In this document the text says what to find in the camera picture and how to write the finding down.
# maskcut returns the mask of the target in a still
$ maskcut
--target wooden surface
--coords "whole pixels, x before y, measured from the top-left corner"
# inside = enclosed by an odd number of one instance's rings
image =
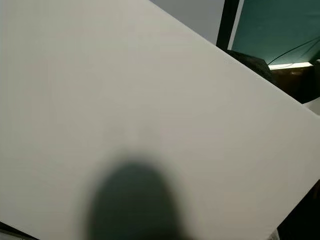
[[[3,0],[0,221],[85,238],[117,151],[145,151],[196,240],[263,240],[320,177],[313,112],[147,0]]]

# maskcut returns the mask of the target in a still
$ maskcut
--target dark object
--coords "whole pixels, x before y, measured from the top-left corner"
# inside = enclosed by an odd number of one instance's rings
[[[232,28],[238,10],[239,0],[225,0],[216,46],[223,51],[228,49]]]
[[[320,59],[314,62],[314,76],[315,76],[315,85],[316,89],[320,93]]]
[[[279,225],[281,240],[320,239],[320,180]]]
[[[277,81],[274,79],[272,72],[270,71],[268,65],[266,64],[265,60],[261,58],[257,58],[254,56],[249,56],[240,52],[227,50],[225,51],[234,59],[238,60],[243,65],[250,68],[256,74],[259,74],[261,77],[266,79],[268,82],[272,83],[273,85],[278,87]]]
[[[316,65],[272,70],[278,87],[301,104],[320,97]]]

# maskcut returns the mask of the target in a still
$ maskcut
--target fluorescent light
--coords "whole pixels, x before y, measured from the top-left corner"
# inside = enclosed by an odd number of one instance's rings
[[[275,70],[275,69],[305,68],[305,67],[310,67],[310,66],[312,66],[312,64],[310,62],[298,62],[298,63],[269,65],[269,68],[271,70]]]

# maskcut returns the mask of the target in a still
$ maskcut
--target wire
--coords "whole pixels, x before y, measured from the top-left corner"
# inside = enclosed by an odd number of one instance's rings
[[[286,68],[290,67],[291,65],[295,64],[299,59],[301,59],[304,55],[306,55],[307,52],[309,52],[309,51],[310,51],[315,45],[317,45],[317,43],[319,43],[319,42],[320,42],[320,39],[319,39],[318,41],[316,41],[311,47],[309,47],[308,50],[305,51],[300,57],[298,57],[295,62],[289,63],[288,65],[283,66],[283,67],[280,67],[279,69],[286,69]]]
[[[309,40],[309,41],[307,41],[307,42],[305,42],[305,43],[302,43],[302,44],[300,44],[299,46],[296,46],[296,47],[294,47],[294,48],[292,48],[292,49],[290,49],[290,50],[282,53],[281,55],[279,55],[279,56],[277,56],[276,58],[274,58],[271,62],[269,62],[268,65],[270,65],[271,63],[273,63],[275,60],[281,58],[283,55],[286,55],[287,53],[290,53],[291,51],[296,50],[296,49],[298,49],[298,48],[300,48],[300,47],[302,47],[302,46],[304,46],[304,45],[306,45],[306,44],[309,44],[309,43],[311,43],[311,42],[313,42],[314,40],[317,40],[317,39],[320,39],[320,36],[318,36],[318,37],[316,37],[316,38],[314,38],[314,39],[312,39],[312,40]],[[319,42],[319,40],[318,40],[314,45],[312,45],[303,55],[305,55],[310,49],[312,49],[318,42]]]

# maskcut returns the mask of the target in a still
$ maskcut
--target green wall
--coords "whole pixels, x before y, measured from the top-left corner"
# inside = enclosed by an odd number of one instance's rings
[[[320,0],[244,0],[232,50],[264,59],[320,36]],[[320,50],[317,40],[272,64],[308,62]]]

